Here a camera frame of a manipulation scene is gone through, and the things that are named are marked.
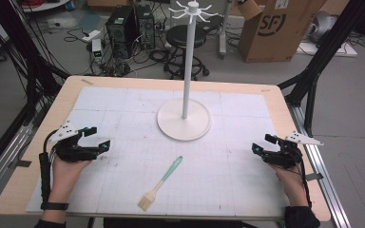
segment white bracket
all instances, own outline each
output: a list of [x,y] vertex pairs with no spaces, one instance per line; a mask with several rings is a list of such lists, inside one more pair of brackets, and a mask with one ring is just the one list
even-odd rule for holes
[[286,141],[290,141],[293,143],[299,143],[299,144],[314,144],[314,145],[324,145],[323,142],[317,141],[313,138],[307,137],[305,135],[302,135],[296,131],[292,132],[286,138],[284,138]]
[[174,10],[174,9],[169,8],[169,10],[173,11],[173,12],[182,12],[183,11],[184,13],[180,16],[173,16],[173,18],[174,19],[180,19],[180,18],[184,17],[185,15],[189,15],[189,24],[192,23],[192,17],[193,16],[199,16],[204,22],[210,22],[210,21],[207,21],[207,20],[203,19],[201,14],[205,14],[205,15],[208,15],[208,16],[214,16],[214,15],[217,14],[217,13],[204,12],[204,10],[209,10],[212,7],[212,5],[209,5],[209,7],[204,8],[204,9],[198,9],[199,4],[197,3],[197,0],[189,2],[188,7],[181,5],[179,1],[176,1],[176,3],[181,8],[184,8],[184,9]]
[[69,137],[75,136],[77,134],[78,134],[78,129],[76,129],[76,127],[70,121],[67,121],[55,132],[55,134],[49,137],[48,142],[55,143],[67,139]]

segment brush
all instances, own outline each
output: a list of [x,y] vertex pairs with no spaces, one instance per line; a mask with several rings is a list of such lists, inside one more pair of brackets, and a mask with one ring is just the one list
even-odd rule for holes
[[156,193],[159,190],[159,188],[162,186],[162,184],[167,180],[167,178],[173,173],[173,171],[179,166],[179,164],[182,162],[183,156],[179,156],[173,164],[170,166],[170,168],[167,170],[167,172],[164,174],[163,178],[159,181],[159,183],[156,185],[156,187],[144,194],[144,197],[141,199],[141,201],[138,203],[138,206],[141,207],[144,211],[149,208],[149,206],[152,204],[152,202],[156,198]]

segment power strip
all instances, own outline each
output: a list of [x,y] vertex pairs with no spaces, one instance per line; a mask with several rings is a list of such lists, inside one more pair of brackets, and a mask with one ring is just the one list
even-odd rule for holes
[[96,36],[98,36],[100,34],[99,30],[93,30],[91,33],[88,34],[88,36],[85,36],[84,38],[82,38],[82,40],[89,42],[92,39],[94,39]]

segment sf logo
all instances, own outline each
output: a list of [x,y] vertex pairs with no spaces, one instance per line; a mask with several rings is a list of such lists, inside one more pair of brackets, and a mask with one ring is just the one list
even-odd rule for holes
[[258,35],[271,36],[276,34],[282,28],[285,20],[286,20],[286,14],[273,15],[273,16],[265,15],[262,18]]

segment hand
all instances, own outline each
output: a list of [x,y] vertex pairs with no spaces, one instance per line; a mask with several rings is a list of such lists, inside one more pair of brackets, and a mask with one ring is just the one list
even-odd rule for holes
[[61,197],[61,199],[56,200],[62,201],[57,202],[67,202],[73,186],[79,179],[82,170],[90,163],[91,161],[67,162],[62,161],[58,156],[55,156],[52,165],[53,184],[49,198],[53,200],[51,197]]
[[295,166],[288,169],[283,169],[275,165],[269,166],[275,170],[278,178],[282,181],[284,193],[289,199],[290,206],[308,206],[303,182],[301,181],[298,169]]
[[[91,161],[67,162],[62,161],[55,156],[53,169],[53,184],[48,202],[67,203],[73,186],[79,179],[82,170],[87,167]],[[41,217],[42,220],[65,223],[65,211],[46,210]]]

